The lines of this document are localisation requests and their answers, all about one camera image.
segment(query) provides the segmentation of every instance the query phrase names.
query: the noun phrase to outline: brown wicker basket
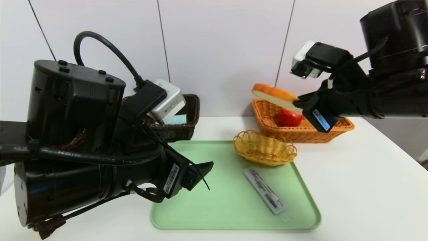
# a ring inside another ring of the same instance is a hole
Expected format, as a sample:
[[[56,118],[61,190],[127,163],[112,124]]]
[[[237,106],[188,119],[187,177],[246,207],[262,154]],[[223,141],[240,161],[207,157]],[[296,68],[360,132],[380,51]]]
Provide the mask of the brown wicker basket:
[[[262,166],[278,166],[294,161],[297,148],[285,138],[276,139],[260,132],[242,131],[233,139],[235,150],[247,161]]]
[[[273,127],[266,125],[266,122],[278,123],[277,118],[282,109],[281,107],[264,99],[255,99],[253,100],[253,108],[263,135],[275,138],[283,137],[293,142],[327,143],[333,138],[355,128],[354,124],[347,118],[339,120],[329,133],[318,132],[306,118],[303,118],[298,127]]]
[[[165,138],[167,142],[176,142],[179,140],[190,140],[195,131],[195,126],[199,120],[199,97],[197,95],[185,94],[186,105],[177,114],[186,114],[187,123],[182,125],[155,125],[155,121],[150,117],[145,117],[144,121],[153,130],[167,131],[175,135]]]

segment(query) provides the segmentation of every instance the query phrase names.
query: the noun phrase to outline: barcode label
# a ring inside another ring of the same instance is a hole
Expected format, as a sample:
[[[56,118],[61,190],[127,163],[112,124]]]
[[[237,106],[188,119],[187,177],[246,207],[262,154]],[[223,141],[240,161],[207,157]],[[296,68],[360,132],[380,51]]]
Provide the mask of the barcode label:
[[[171,171],[169,172],[168,179],[166,180],[165,186],[163,187],[163,190],[169,194],[171,191],[172,185],[174,184],[175,178],[177,177],[178,171],[180,168],[177,164],[174,163],[174,165],[171,168]]]
[[[324,119],[324,116],[322,116],[317,109],[314,110],[313,114],[315,118],[318,120],[318,122],[321,124],[321,126],[324,128],[324,130],[328,131],[328,129],[330,129],[330,125]]]

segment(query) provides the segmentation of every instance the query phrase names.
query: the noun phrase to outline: orange wicker basket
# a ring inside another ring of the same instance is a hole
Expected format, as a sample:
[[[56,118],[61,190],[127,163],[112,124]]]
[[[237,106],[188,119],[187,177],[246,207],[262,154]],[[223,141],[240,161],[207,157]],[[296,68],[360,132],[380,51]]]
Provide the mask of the orange wicker basket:
[[[276,127],[274,124],[278,123],[281,107],[264,99],[255,99],[253,100],[253,108],[263,135],[275,138],[283,137],[293,142],[327,143],[355,128],[354,124],[347,118],[339,120],[329,133],[318,132],[306,118],[303,118],[298,127]]]

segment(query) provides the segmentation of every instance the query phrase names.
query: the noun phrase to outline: red apple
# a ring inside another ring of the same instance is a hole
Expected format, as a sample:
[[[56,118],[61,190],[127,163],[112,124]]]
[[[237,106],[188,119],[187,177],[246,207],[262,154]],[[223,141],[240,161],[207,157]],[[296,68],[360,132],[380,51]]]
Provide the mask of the red apple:
[[[303,115],[288,109],[282,109],[279,114],[279,125],[282,127],[297,127],[302,122]]]

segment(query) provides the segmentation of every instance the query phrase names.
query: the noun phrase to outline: small yellow basket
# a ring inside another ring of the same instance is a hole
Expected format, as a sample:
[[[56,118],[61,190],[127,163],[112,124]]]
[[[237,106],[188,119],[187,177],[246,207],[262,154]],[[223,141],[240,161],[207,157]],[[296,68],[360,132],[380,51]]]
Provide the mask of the small yellow basket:
[[[278,166],[292,162],[297,156],[297,148],[285,138],[271,138],[260,132],[248,130],[240,132],[233,139],[236,151],[247,161],[262,166]]]

